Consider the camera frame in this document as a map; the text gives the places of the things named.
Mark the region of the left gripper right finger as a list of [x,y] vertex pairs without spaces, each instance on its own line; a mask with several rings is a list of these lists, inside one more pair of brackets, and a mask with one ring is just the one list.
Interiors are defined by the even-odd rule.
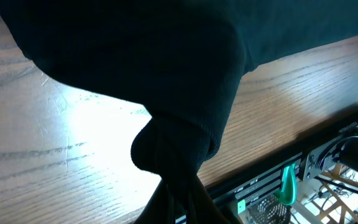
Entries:
[[197,175],[190,179],[186,222],[190,224],[230,224],[219,211]]

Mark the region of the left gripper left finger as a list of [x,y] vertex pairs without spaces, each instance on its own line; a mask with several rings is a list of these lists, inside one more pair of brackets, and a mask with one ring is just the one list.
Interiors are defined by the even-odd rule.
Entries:
[[175,199],[164,181],[160,181],[134,224],[175,224]]

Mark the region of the black t-shirt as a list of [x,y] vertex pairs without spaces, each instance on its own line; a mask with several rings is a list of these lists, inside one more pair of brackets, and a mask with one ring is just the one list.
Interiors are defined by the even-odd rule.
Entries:
[[145,106],[132,160],[170,187],[218,151],[241,76],[358,35],[358,0],[0,0],[0,16],[54,80]]

